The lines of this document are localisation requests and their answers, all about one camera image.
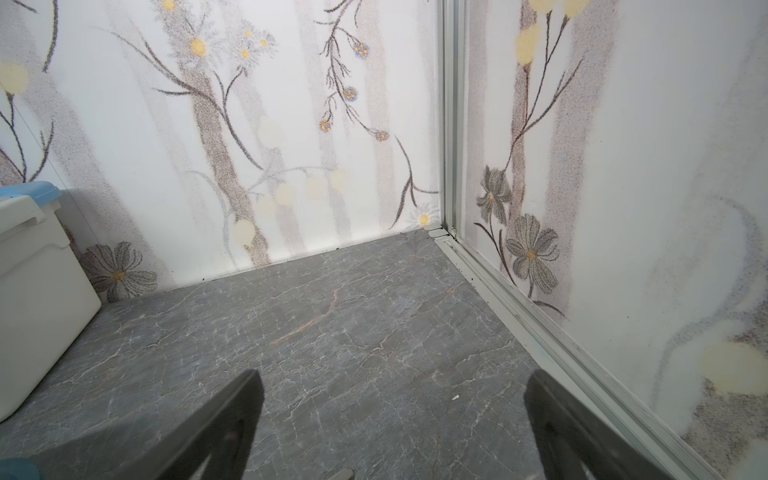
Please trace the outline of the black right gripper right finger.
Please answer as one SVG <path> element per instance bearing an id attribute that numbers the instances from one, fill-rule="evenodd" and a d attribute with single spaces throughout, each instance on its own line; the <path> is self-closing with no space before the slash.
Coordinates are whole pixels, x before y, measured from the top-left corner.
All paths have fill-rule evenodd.
<path id="1" fill-rule="evenodd" d="M 524 401 L 547 479 L 668 479 L 546 371 Z"/>

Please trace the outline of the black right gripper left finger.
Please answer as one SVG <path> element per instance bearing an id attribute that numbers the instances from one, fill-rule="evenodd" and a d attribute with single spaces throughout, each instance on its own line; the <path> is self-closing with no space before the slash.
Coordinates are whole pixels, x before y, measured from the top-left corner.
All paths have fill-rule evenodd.
<path id="1" fill-rule="evenodd" d="M 213 398 L 120 472 L 119 479 L 241 479 L 265 399 L 256 369 L 243 371 Z"/>

